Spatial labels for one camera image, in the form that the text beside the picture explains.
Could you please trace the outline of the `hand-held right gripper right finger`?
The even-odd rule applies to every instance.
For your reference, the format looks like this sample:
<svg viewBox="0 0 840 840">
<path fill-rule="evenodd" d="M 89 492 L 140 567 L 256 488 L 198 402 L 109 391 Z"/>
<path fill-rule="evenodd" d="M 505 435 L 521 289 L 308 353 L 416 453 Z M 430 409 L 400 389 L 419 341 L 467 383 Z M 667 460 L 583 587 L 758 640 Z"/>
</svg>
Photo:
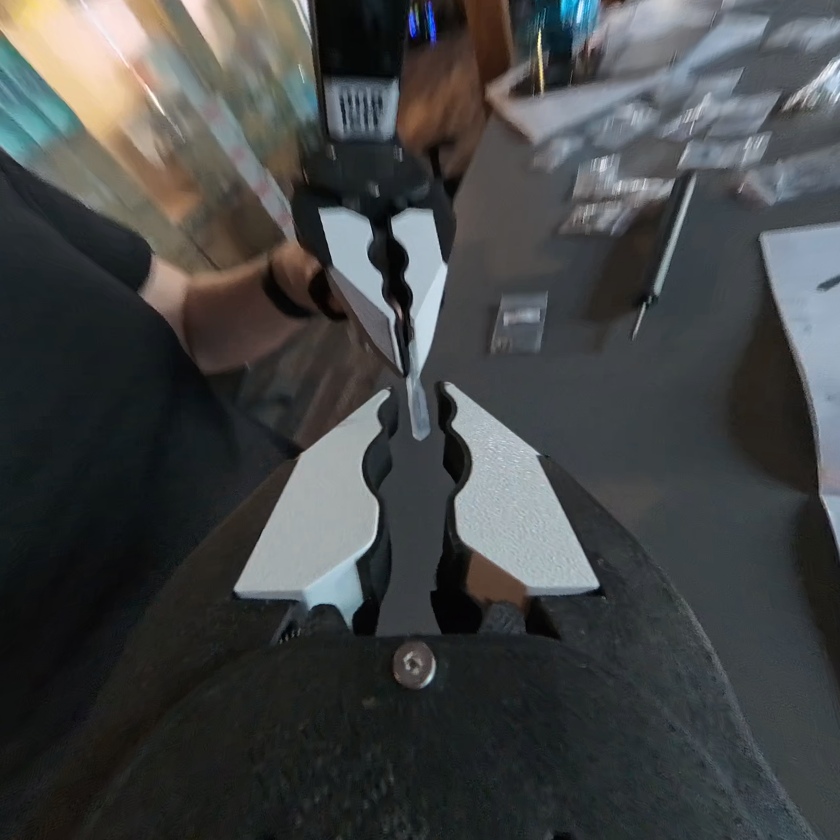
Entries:
<svg viewBox="0 0 840 840">
<path fill-rule="evenodd" d="M 436 384 L 454 485 L 436 569 L 441 631 L 477 631 L 495 605 L 525 626 L 539 599 L 601 590 L 537 449 L 451 382 Z"/>
</svg>

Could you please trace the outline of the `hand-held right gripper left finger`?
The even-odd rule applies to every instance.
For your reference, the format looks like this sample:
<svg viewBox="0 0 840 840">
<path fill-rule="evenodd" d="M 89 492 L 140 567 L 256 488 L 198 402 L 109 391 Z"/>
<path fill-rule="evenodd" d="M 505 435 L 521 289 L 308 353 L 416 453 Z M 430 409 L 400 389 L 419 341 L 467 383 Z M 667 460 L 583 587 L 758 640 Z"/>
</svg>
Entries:
<svg viewBox="0 0 840 840">
<path fill-rule="evenodd" d="M 294 463 L 234 585 L 241 600 L 330 606 L 373 632 L 392 569 L 381 488 L 398 424 L 392 388 L 375 393 Z"/>
</svg>

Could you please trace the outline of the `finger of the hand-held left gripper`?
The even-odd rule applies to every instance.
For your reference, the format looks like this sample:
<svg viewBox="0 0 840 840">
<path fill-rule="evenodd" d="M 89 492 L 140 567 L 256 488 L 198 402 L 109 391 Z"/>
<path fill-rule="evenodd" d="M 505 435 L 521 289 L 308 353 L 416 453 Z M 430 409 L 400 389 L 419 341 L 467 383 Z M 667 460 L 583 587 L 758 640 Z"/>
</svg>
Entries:
<svg viewBox="0 0 840 840">
<path fill-rule="evenodd" d="M 344 310 L 394 373 L 404 376 L 396 313 L 385 296 L 385 276 L 372 260 L 371 221 L 343 206 L 323 207 L 320 222 L 330 254 L 328 277 Z"/>
<path fill-rule="evenodd" d="M 448 263 L 431 209 L 408 208 L 394 216 L 392 236 L 406 256 L 398 290 L 407 294 L 407 303 L 402 306 L 405 342 L 413 372 L 420 375 L 434 341 Z"/>
</svg>

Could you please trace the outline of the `clear bag of black spacers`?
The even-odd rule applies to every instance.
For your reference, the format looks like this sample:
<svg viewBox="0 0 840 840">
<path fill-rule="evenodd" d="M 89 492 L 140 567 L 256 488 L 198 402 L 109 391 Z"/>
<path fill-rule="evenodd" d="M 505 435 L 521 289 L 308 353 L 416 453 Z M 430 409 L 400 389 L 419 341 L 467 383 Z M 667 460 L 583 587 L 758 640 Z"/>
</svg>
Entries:
<svg viewBox="0 0 840 840">
<path fill-rule="evenodd" d="M 422 442 L 431 433 L 431 419 L 425 388 L 420 375 L 416 372 L 411 372 L 406 377 L 406 396 L 412 435 L 416 441 Z"/>
</svg>

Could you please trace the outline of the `person's left forearm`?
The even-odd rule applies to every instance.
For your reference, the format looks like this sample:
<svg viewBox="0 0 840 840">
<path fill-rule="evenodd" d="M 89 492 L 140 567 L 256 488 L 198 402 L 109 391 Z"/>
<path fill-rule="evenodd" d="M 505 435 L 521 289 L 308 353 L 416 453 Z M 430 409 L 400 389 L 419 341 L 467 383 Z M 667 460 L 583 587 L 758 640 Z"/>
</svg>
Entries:
<svg viewBox="0 0 840 840">
<path fill-rule="evenodd" d="M 233 269 L 188 275 L 153 255 L 140 296 L 175 332 L 183 349 L 207 375 L 227 373 L 278 351 L 302 321 L 281 312 L 264 289 L 278 288 L 274 269 L 283 247 Z"/>
</svg>

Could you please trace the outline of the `dark grey desk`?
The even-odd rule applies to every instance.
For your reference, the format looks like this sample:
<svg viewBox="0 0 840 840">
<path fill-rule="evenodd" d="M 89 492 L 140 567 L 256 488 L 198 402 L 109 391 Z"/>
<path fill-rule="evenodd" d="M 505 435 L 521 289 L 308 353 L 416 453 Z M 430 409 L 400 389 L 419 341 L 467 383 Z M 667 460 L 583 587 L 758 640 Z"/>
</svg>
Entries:
<svg viewBox="0 0 840 840">
<path fill-rule="evenodd" d="M 833 221 L 833 196 L 761 214 L 706 176 L 657 305 L 629 339 L 649 227 L 555 234 L 575 165 L 529 169 L 488 122 L 425 382 L 447 380 L 567 469 L 645 547 L 717 649 L 761 749 L 838 838 L 838 559 L 805 398 L 764 277 L 766 227 Z M 547 291 L 537 354 L 490 354 L 501 296 Z"/>
</svg>

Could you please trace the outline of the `person's left hand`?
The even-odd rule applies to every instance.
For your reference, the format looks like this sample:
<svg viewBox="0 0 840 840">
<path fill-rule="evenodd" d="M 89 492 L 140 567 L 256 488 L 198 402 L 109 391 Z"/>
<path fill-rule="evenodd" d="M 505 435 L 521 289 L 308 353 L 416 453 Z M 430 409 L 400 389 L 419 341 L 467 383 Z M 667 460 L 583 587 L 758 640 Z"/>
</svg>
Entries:
<svg viewBox="0 0 840 840">
<path fill-rule="evenodd" d="M 320 271 L 318 261 L 305 251 L 288 269 L 290 297 L 310 315 L 302 320 L 300 334 L 292 344 L 292 370 L 306 380 L 331 376 L 341 382 L 376 382 L 382 374 L 382 363 L 364 341 L 358 325 L 351 320 L 331 320 L 312 295 L 311 287 Z"/>
</svg>

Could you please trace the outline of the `labelled clear screw bag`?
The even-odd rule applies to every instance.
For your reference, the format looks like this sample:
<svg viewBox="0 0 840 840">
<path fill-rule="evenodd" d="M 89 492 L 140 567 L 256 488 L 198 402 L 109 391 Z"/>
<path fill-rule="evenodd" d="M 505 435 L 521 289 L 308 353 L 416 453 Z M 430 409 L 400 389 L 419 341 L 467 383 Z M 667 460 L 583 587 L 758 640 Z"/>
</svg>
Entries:
<svg viewBox="0 0 840 840">
<path fill-rule="evenodd" d="M 548 313 L 547 291 L 510 292 L 500 297 L 490 336 L 490 354 L 538 354 Z"/>
</svg>

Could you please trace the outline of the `black electric screwdriver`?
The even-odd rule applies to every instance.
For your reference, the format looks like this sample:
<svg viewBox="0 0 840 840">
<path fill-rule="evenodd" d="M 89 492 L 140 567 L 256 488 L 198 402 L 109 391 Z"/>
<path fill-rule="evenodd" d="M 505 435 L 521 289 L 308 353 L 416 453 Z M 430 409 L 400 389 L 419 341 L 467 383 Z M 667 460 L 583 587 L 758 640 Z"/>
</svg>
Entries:
<svg viewBox="0 0 840 840">
<path fill-rule="evenodd" d="M 696 188 L 697 172 L 685 172 L 675 180 L 665 204 L 644 272 L 645 294 L 639 299 L 637 315 L 629 334 L 632 342 L 636 340 L 648 310 L 658 302 L 662 294 Z"/>
</svg>

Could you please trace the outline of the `person's black clothing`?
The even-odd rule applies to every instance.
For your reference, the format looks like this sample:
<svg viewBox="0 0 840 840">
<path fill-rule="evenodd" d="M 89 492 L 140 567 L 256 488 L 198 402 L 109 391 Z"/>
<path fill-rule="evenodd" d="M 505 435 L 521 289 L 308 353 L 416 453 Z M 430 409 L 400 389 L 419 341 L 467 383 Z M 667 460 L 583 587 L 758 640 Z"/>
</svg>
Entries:
<svg viewBox="0 0 840 840">
<path fill-rule="evenodd" d="M 83 719 L 173 569 L 285 459 L 141 299 L 152 250 L 2 153 L 2 773 Z"/>
</svg>

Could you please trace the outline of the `group of small clear bags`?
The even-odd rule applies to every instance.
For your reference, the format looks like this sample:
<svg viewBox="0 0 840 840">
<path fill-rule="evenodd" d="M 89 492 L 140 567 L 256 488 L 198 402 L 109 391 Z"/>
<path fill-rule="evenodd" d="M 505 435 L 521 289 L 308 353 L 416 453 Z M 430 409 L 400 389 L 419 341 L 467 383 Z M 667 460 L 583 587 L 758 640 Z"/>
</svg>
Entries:
<svg viewBox="0 0 840 840">
<path fill-rule="evenodd" d="M 526 29 L 528 70 L 521 80 L 526 93 L 536 99 L 549 93 L 571 91 L 572 82 L 582 81 L 586 61 L 603 46 L 597 40 L 601 2 L 535 2 Z M 721 27 L 749 25 L 743 38 L 731 47 L 724 45 L 713 56 L 694 60 L 702 41 L 693 52 L 676 64 L 653 75 L 651 84 L 641 81 L 624 85 L 627 93 L 604 100 L 592 111 L 583 137 L 554 136 L 559 129 L 548 130 L 548 142 L 542 153 L 551 161 L 562 163 L 567 153 L 565 141 L 574 141 L 570 151 L 588 142 L 611 153 L 579 168 L 574 184 L 570 212 L 558 228 L 559 236 L 587 235 L 617 237 L 623 235 L 636 218 L 650 207 L 676 197 L 679 179 L 655 176 L 620 176 L 620 150 L 657 127 L 662 141 L 683 143 L 678 169 L 689 180 L 700 170 L 746 172 L 739 189 L 748 200 L 763 206 L 788 203 L 811 194 L 838 190 L 838 141 L 824 148 L 795 154 L 772 164 L 757 165 L 770 145 L 772 132 L 760 129 L 775 114 L 796 114 L 838 109 L 838 55 L 812 80 L 783 97 L 781 90 L 763 91 L 748 96 L 731 95 L 727 87 L 702 87 L 705 77 L 697 77 L 702 68 L 733 51 L 750 46 L 763 34 L 765 22 L 760 16 L 736 15 L 728 24 L 707 33 L 707 40 Z M 797 49 L 819 51 L 838 42 L 838 17 L 806 17 L 792 20 L 775 30 L 761 49 Z M 665 122 L 657 122 L 683 90 L 685 107 Z"/>
</svg>

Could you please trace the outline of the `printed instruction booklet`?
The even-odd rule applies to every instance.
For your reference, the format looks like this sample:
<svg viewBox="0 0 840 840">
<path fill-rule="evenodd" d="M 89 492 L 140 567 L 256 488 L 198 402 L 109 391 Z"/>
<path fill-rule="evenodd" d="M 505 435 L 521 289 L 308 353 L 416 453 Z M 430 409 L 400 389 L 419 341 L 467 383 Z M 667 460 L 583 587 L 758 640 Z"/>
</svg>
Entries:
<svg viewBox="0 0 840 840">
<path fill-rule="evenodd" d="M 839 544 L 839 224 L 759 237 L 773 300 L 812 422 L 817 488 Z"/>
</svg>

